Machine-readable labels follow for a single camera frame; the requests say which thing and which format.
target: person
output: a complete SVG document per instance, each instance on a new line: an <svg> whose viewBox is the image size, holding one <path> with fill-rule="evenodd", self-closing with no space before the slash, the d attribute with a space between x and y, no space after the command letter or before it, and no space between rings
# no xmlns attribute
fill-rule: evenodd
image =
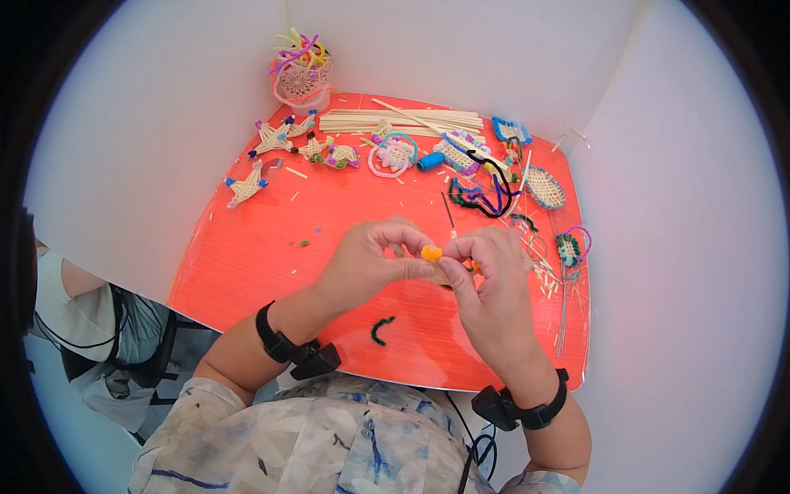
<svg viewBox="0 0 790 494"><path fill-rule="evenodd" d="M34 322L44 336L95 362L131 365L151 358L162 341L167 307L111 286L39 240L36 255Z"/></svg>
<svg viewBox="0 0 790 494"><path fill-rule="evenodd" d="M391 244L417 256L432 242L400 217L356 224L315 283L269 306L271 330L305 344L389 283L435 274L421 258L387 258ZM474 349L518 408L551 403L558 373L532 330L532 261L517 234L483 228L450 241L443 252L438 268ZM462 264L468 258L482 266L479 288ZM468 453L458 428L415 388L333 372L250 406L255 391L285 366L266 352L256 315L223 334L143 446L129 492L493 492L474 466L462 478ZM531 461L500 492L578 492L591 440L574 398L568 394L547 427L525 435Z"/></svg>

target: patterned shirt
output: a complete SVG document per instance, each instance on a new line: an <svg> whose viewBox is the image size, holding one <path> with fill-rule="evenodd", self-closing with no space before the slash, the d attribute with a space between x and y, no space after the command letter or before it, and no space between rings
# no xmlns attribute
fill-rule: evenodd
<svg viewBox="0 0 790 494"><path fill-rule="evenodd" d="M246 407L206 378L186 382L134 463L131 494L454 494L463 436L419 391L340 373ZM472 464L465 492L495 492ZM502 494L578 494L555 472L522 473Z"/></svg>

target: hand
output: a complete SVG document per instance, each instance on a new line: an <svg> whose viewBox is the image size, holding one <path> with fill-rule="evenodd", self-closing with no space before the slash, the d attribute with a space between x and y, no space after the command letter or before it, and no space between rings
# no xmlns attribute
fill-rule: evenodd
<svg viewBox="0 0 790 494"><path fill-rule="evenodd" d="M518 234L513 229L481 228L450 241L442 253L437 264L455 291L472 347L506 386L521 379L524 362L543 352L529 305L532 259L521 248ZM467 258L481 265L485 280L480 288L461 265Z"/></svg>
<svg viewBox="0 0 790 494"><path fill-rule="evenodd" d="M415 224L396 215L387 221L357 223L340 241L315 288L332 307L346 312L381 292L394 281L430 277L435 268L421 258L387 259L390 244L417 255L432 243Z"/></svg>

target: black wrist strap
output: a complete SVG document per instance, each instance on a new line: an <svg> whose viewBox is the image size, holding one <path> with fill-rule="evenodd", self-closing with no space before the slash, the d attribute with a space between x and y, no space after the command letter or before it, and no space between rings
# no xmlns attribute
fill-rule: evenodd
<svg viewBox="0 0 790 494"><path fill-rule="evenodd" d="M274 304L274 300L258 311L258 315L255 316L255 329L258 330L258 336L260 336L263 341L263 349L266 353L272 357L274 361L285 364L293 360L293 355L299 347L291 343L291 340L286 338L285 335L279 331L276 334L272 331L272 327L269 326L269 319L266 316L272 304Z"/></svg>
<svg viewBox="0 0 790 494"><path fill-rule="evenodd" d="M472 398L472 409L482 418L503 431L512 431L521 421L521 425L530 431L548 426L554 417L562 410L568 396L565 382L568 380L568 371L556 369L559 377L559 388L554 399L548 405L538 405L531 409L520 409L513 402L513 396L506 387L497 393L493 386L487 386Z"/></svg>
<svg viewBox="0 0 790 494"><path fill-rule="evenodd" d="M554 417L562 410L565 405L565 400L568 397L568 387L565 381L568 380L568 371L565 369L556 369L557 376L559 377L559 388L557 394L551 403L548 405L538 405L531 409L520 409L513 403L513 396L510 390L503 388L499 391L502 395L502 404L505 406L506 413L518 420L521 420L521 426L530 431L536 431L548 426Z"/></svg>
<svg viewBox="0 0 790 494"><path fill-rule="evenodd" d="M255 329L263 341L263 349L272 360L280 364L288 361L296 364L291 375L297 380L323 375L340 367L340 356L332 343L321 347L321 342L315 339L297 346L280 331L275 333L268 317L269 307L274 302L269 302L255 315Z"/></svg>

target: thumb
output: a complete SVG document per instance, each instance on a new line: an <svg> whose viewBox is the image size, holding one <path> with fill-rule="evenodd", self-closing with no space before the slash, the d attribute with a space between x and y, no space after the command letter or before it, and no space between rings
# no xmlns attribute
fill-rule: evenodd
<svg viewBox="0 0 790 494"><path fill-rule="evenodd" d="M448 257L438 259L436 264L447 275L447 280L450 282L450 286L453 287L458 305L480 303L472 274L466 270L463 264Z"/></svg>
<svg viewBox="0 0 790 494"><path fill-rule="evenodd" d="M396 258L390 264L389 281L427 278L434 274L435 268L425 259Z"/></svg>

